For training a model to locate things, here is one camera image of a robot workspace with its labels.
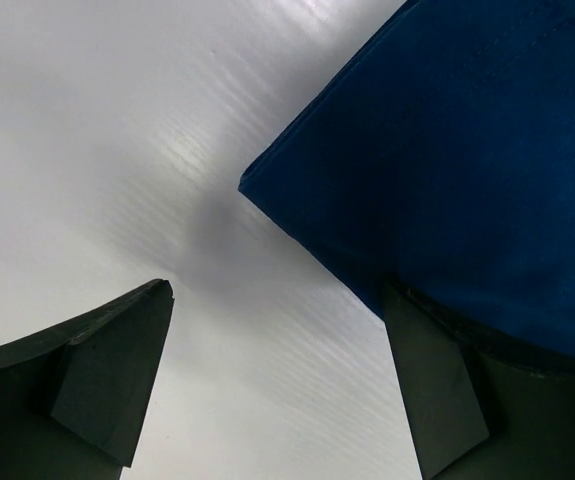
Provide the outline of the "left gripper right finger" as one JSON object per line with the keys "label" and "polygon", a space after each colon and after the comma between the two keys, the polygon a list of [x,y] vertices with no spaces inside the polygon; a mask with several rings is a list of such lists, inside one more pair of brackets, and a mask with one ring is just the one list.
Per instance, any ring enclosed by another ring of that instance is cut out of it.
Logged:
{"label": "left gripper right finger", "polygon": [[384,322],[425,479],[575,479],[575,357],[398,284]]}

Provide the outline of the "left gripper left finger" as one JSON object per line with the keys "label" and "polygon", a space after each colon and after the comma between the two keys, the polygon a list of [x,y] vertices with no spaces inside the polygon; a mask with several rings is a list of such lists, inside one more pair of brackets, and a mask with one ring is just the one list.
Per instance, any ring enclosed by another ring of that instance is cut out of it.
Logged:
{"label": "left gripper left finger", "polygon": [[0,479],[118,479],[131,467],[173,305],[155,279],[0,346]]}

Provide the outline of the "navy blue t shirt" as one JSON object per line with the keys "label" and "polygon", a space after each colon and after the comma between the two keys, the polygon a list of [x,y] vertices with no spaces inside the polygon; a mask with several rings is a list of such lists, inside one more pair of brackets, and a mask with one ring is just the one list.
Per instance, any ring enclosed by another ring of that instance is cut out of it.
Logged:
{"label": "navy blue t shirt", "polygon": [[375,313],[575,356],[575,1],[406,2],[239,189]]}

